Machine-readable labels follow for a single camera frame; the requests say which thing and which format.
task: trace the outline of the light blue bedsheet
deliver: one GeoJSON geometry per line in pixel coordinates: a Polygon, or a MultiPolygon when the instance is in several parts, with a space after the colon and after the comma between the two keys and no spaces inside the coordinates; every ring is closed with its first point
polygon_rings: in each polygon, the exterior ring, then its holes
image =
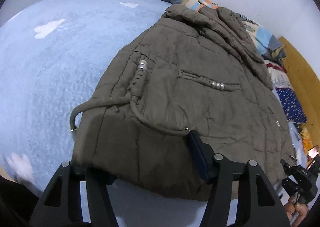
{"type": "MultiPolygon", "coordinates": [[[[69,115],[115,54],[170,6],[158,0],[44,0],[0,28],[0,165],[43,191],[73,140],[69,115]]],[[[117,180],[119,226],[199,226],[205,202],[165,199],[117,180]]],[[[84,220],[90,221],[82,185],[84,220]]],[[[231,215],[236,211],[232,202],[231,215]]]]}

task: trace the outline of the human hand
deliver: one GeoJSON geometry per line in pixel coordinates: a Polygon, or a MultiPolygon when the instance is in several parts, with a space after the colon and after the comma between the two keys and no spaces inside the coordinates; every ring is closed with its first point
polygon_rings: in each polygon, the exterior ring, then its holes
{"type": "Polygon", "coordinates": [[[284,209],[287,213],[287,217],[289,219],[289,221],[292,220],[292,215],[295,211],[299,214],[299,216],[297,217],[297,219],[293,222],[292,227],[297,227],[302,220],[306,217],[307,212],[308,212],[308,207],[305,204],[299,204],[296,203],[296,205],[294,206],[294,196],[290,197],[288,200],[289,203],[287,203],[284,206],[284,209]]]}

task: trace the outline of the black clamp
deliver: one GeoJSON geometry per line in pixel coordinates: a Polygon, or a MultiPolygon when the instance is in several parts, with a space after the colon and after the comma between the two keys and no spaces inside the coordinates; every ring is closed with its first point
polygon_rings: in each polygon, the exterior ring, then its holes
{"type": "Polygon", "coordinates": [[[193,130],[188,135],[188,145],[200,178],[212,185],[200,227],[227,225],[233,181],[239,181],[233,227],[290,226],[276,191],[255,160],[246,164],[230,161],[216,154],[193,130]]]}
{"type": "MultiPolygon", "coordinates": [[[[259,164],[230,161],[204,144],[196,131],[187,136],[199,176],[212,185],[200,227],[227,225],[232,182],[239,181],[238,207],[233,227],[289,227],[284,207],[259,164]]],[[[82,169],[63,162],[39,199],[29,224],[33,227],[118,227],[107,185],[115,176],[100,169],[82,169]],[[80,181],[86,181],[90,223],[81,211],[80,181]]]]}
{"type": "Polygon", "coordinates": [[[296,182],[289,177],[282,180],[282,187],[289,196],[296,196],[295,202],[310,203],[317,195],[316,181],[320,171],[320,157],[316,155],[310,166],[305,169],[301,165],[290,166],[284,160],[280,161],[287,176],[293,176],[296,182]]]}

